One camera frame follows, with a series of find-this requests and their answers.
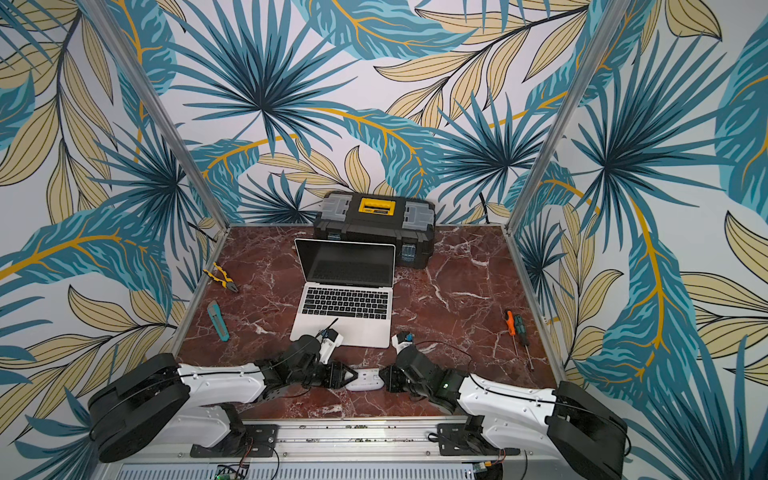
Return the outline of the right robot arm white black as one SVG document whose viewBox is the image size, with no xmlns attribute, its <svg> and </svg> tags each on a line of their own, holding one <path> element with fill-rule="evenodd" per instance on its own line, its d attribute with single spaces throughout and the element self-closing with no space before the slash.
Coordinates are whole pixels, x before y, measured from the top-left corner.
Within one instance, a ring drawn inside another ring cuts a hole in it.
<svg viewBox="0 0 768 480">
<path fill-rule="evenodd" d="M 463 370 L 442 368 L 414 345 L 379 371 L 390 393 L 423 398 L 464 415 L 464 441 L 517 449 L 566 463 L 584 479 L 621 479 L 631 449 L 627 423 L 578 385 L 525 389 Z"/>
</svg>

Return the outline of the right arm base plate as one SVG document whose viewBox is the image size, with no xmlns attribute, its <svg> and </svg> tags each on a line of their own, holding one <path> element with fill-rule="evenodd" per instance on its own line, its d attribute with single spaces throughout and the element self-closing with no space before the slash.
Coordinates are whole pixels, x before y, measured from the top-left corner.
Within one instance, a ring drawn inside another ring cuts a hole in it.
<svg viewBox="0 0 768 480">
<path fill-rule="evenodd" d="M 472 423 L 438 423 L 436 429 L 427 433 L 430 442 L 437 443 L 441 456 L 518 456 L 518 448 L 500 449 L 494 447 L 480 433 L 480 427 Z"/>
</svg>

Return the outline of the white wireless mouse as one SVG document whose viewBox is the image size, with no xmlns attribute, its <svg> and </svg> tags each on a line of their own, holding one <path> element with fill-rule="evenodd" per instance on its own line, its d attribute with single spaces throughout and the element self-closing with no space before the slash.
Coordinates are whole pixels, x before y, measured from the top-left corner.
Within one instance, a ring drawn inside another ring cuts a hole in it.
<svg viewBox="0 0 768 480">
<path fill-rule="evenodd" d="M 377 369 L 362 369 L 358 370 L 359 389 L 348 390 L 351 392 L 367 392 L 376 391 L 384 387 L 385 382 L 381 378 Z"/>
</svg>

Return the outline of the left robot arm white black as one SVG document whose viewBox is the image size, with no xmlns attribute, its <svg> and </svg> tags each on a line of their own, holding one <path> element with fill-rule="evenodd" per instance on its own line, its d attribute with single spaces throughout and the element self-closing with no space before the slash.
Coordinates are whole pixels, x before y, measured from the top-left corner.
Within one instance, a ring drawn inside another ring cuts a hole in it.
<svg viewBox="0 0 768 480">
<path fill-rule="evenodd" d="M 127 459 L 152 443 L 189 444 L 198 456 L 247 457 L 258 433 L 236 407 L 285 396 L 294 385 L 337 390 L 358 378 L 332 360 L 335 330 L 303 335 L 275 358 L 240 366 L 200 367 L 158 354 L 95 393 L 90 440 L 102 463 Z"/>
</svg>

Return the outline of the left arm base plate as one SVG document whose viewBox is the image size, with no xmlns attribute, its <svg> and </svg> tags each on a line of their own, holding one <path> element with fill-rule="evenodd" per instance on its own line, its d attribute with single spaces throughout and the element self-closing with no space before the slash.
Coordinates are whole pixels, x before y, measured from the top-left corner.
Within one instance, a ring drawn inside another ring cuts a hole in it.
<svg viewBox="0 0 768 480">
<path fill-rule="evenodd" d="M 230 432 L 213 447 L 193 445 L 192 458 L 270 458 L 277 440 L 277 424 L 245 424 L 243 428 Z"/>
</svg>

